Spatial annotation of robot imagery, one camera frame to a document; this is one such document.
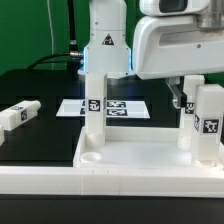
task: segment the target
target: black cable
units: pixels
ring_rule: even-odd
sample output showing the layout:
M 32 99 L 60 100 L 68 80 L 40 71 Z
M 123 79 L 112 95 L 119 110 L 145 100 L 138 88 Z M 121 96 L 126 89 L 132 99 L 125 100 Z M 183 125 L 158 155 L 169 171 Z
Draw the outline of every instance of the black cable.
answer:
M 76 44 L 76 32 L 75 32 L 75 13 L 73 0 L 67 0 L 68 5 L 68 18 L 69 18 L 69 33 L 70 33 L 70 51 L 77 51 L 78 46 Z
M 65 56 L 70 56 L 69 53 L 59 53 L 59 54 L 52 54 L 52 55 L 48 55 L 46 57 L 43 57 L 39 60 L 37 60 L 36 62 L 34 62 L 32 65 L 28 66 L 27 69 L 28 70 L 33 70 L 34 67 L 36 67 L 38 64 L 40 64 L 41 62 L 44 62 L 48 59 L 52 59 L 52 58 L 58 58 L 58 57 L 65 57 Z

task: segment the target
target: green wall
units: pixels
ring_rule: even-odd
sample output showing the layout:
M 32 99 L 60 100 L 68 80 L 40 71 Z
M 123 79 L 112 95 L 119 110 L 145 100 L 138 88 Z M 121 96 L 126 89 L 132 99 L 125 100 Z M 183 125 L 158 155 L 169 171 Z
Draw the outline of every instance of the green wall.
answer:
M 52 17 L 56 52 L 67 51 L 66 1 L 53 0 Z M 51 54 L 51 36 L 46 0 L 1 0 L 0 74 L 26 68 Z

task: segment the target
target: cable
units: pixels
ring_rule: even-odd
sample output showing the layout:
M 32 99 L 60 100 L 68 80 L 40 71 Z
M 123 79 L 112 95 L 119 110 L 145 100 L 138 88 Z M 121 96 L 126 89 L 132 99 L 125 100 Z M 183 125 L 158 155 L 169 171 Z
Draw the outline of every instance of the cable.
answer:
M 74 3 L 73 0 L 67 0 L 68 5 L 68 19 L 69 19 L 69 34 L 70 34 L 70 51 L 77 51 L 78 46 L 76 42 L 76 32 L 75 32 L 75 13 L 74 13 Z
M 70 56 L 70 53 L 60 53 L 60 54 L 48 55 L 46 57 L 43 57 L 43 58 L 37 60 L 32 65 L 28 66 L 27 69 L 28 70 L 33 70 L 33 68 L 36 67 L 38 64 L 41 64 L 42 62 L 44 62 L 44 61 L 46 61 L 48 59 L 58 58 L 58 57 L 65 57 L 65 56 Z
M 55 38 L 54 38 L 54 29 L 53 29 L 53 23 L 52 23 L 50 0 L 47 0 L 47 10 L 48 10 L 50 32 L 51 32 L 51 53 L 52 55 L 54 55 L 55 54 L 55 41 L 54 41 Z

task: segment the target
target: white block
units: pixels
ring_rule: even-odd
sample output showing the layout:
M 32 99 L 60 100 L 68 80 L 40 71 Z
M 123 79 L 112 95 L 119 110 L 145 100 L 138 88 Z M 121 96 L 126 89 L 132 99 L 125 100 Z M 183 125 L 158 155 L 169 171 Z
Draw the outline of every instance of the white block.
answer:
M 90 147 L 101 147 L 105 143 L 107 102 L 107 75 L 86 75 L 86 142 Z
M 16 127 L 37 116 L 37 111 L 40 107 L 41 104 L 37 100 L 22 101 L 0 112 L 0 125 L 3 126 L 4 130 L 12 131 Z
M 198 85 L 204 84 L 203 75 L 185 76 L 183 91 L 187 95 L 187 105 L 181 109 L 180 132 L 178 138 L 178 148 L 190 150 L 191 132 L 193 128 L 195 94 Z
M 199 86 L 196 93 L 192 155 L 195 160 L 217 160 L 224 112 L 224 89 Z

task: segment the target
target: metal bracket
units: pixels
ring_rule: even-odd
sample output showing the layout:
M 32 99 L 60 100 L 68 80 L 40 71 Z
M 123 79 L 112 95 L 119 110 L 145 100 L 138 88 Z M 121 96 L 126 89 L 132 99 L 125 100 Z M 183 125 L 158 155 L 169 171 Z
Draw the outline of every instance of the metal bracket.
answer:
M 173 93 L 173 106 L 176 109 L 185 107 L 187 103 L 187 96 L 183 92 L 181 93 L 177 88 L 177 85 L 180 84 L 180 77 L 166 78 L 166 84 Z

